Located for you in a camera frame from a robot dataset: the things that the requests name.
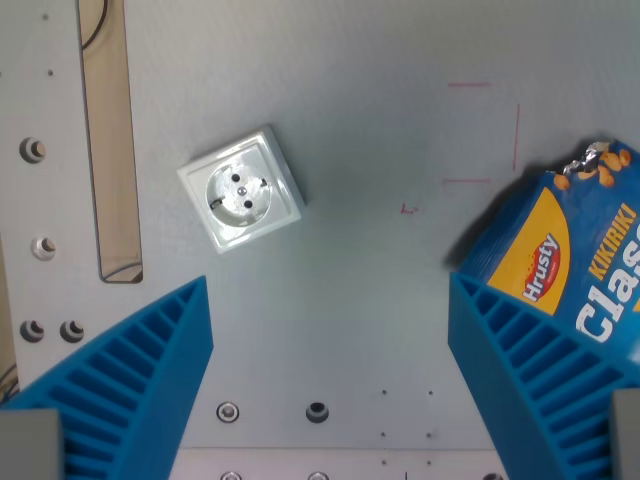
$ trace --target red marking line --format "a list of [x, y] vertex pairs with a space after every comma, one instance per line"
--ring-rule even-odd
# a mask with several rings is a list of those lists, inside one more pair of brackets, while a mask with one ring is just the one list
[[418, 207], [407, 208], [407, 206], [403, 203], [402, 210], [400, 210], [400, 213], [403, 215], [413, 215], [417, 211], [418, 211]]
[[443, 178], [442, 184], [448, 183], [491, 183], [490, 178]]
[[491, 86], [490, 82], [449, 82], [447, 84], [449, 88], [488, 88]]
[[516, 162], [518, 161], [518, 131], [520, 130], [520, 104], [518, 104], [518, 113], [516, 114], [516, 139], [513, 143], [513, 165], [512, 169], [515, 172]]

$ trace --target white electrical outlet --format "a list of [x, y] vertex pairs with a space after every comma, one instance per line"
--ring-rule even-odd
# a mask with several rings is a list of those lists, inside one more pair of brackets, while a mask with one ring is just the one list
[[304, 203], [265, 127], [178, 175], [219, 253], [299, 220]]

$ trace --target yellow label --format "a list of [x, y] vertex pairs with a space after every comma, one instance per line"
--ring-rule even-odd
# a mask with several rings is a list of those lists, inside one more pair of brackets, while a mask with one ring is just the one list
[[570, 260], [567, 219], [545, 188], [489, 285], [553, 314], [569, 276]]

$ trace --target wooden panel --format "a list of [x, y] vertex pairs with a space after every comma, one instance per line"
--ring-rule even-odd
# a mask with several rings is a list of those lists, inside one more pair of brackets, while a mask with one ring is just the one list
[[[83, 44], [95, 31], [102, 6], [101, 1], [80, 2]], [[123, 0], [109, 1], [102, 29], [83, 57], [101, 275], [107, 281], [139, 280], [142, 255]]]

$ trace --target metal plate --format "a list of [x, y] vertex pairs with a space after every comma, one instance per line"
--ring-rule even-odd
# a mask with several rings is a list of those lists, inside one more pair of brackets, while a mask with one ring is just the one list
[[235, 472], [243, 480], [286, 478], [305, 480], [322, 471], [329, 480], [483, 480], [496, 473], [508, 480], [498, 456], [491, 451], [384, 450], [238, 450], [194, 448], [180, 450], [171, 480], [211, 478]]
[[[184, 446], [491, 448], [446, 345], [444, 257], [526, 164], [601, 131], [640, 147], [640, 4], [140, 0], [126, 14], [145, 277], [105, 285], [75, 2], [2, 6], [0, 234], [21, 379], [77, 348], [61, 322], [90, 339], [206, 273], [216, 347]], [[217, 255], [176, 170], [263, 124], [306, 216]], [[47, 145], [37, 166], [17, 158], [27, 136]], [[29, 252], [39, 235], [58, 245], [50, 262]], [[31, 319], [49, 333], [36, 345], [17, 335]], [[227, 400], [241, 415], [222, 425]], [[324, 424], [306, 420], [314, 401]]]

